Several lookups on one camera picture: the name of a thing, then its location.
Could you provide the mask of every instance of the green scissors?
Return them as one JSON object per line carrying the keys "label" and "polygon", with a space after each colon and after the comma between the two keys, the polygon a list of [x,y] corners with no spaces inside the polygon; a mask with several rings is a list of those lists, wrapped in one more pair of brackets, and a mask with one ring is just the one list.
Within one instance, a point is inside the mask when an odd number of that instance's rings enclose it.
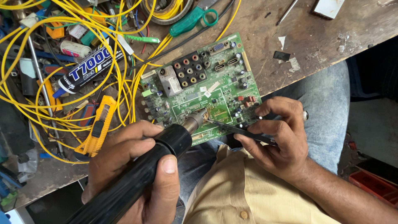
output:
{"label": "green scissors", "polygon": [[[216,4],[218,1],[219,0],[201,0],[192,11],[190,11],[180,21],[170,27],[170,35],[172,37],[176,37],[182,33],[192,30],[200,18],[203,18],[203,21],[207,26],[214,26],[219,20],[219,15],[217,14],[216,10],[209,8]],[[214,22],[208,23],[206,21],[205,16],[208,13],[216,14],[216,19],[214,20]]]}

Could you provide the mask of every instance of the black glue tube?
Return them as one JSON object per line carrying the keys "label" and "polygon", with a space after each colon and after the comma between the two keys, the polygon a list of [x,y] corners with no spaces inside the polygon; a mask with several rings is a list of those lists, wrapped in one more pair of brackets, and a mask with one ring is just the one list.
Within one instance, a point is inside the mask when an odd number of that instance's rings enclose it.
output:
{"label": "black glue tube", "polygon": [[[129,44],[124,40],[123,36],[117,35],[117,40],[126,54],[133,54],[133,49],[131,49]],[[106,41],[109,43],[110,48],[113,49],[115,41],[112,38],[107,38]],[[122,50],[117,46],[116,63],[121,61],[122,58]],[[109,71],[111,65],[112,55],[106,47],[101,44],[87,55],[82,62],[75,65],[68,74],[58,80],[58,84],[61,88],[53,94],[53,97],[58,98],[66,92],[71,94],[77,93],[98,75],[105,75]]]}

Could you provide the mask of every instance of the yellow utility knife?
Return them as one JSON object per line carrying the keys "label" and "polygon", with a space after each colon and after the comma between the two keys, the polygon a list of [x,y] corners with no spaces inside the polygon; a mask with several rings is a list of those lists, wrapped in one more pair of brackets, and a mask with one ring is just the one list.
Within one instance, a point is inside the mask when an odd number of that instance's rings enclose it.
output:
{"label": "yellow utility knife", "polygon": [[90,134],[81,145],[74,149],[75,152],[88,157],[94,157],[101,150],[116,109],[116,101],[111,96],[103,96],[99,106]]}

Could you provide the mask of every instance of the circuit board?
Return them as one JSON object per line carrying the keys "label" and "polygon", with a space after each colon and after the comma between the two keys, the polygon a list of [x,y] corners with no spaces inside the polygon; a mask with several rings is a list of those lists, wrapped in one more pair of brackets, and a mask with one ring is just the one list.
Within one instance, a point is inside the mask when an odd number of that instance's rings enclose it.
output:
{"label": "circuit board", "polygon": [[[261,104],[239,33],[143,74],[141,85],[148,120],[164,127],[205,108],[209,120],[246,128]],[[192,146],[227,134],[205,122],[192,134]]]}

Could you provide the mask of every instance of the hdmi port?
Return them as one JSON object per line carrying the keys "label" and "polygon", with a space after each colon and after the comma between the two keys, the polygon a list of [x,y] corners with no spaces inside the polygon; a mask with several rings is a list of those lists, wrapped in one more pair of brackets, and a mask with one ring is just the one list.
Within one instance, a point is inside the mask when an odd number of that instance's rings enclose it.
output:
{"label": "hdmi port", "polygon": [[215,70],[216,70],[216,72],[217,72],[217,71],[222,70],[223,68],[225,68],[225,65],[224,65],[224,64],[221,64],[221,65],[217,65],[217,66],[215,67]]}
{"label": "hdmi port", "polygon": [[234,59],[232,59],[232,60],[230,60],[228,62],[228,65],[233,65],[233,64],[236,64],[236,63],[238,63],[238,60],[236,58],[234,58]]}

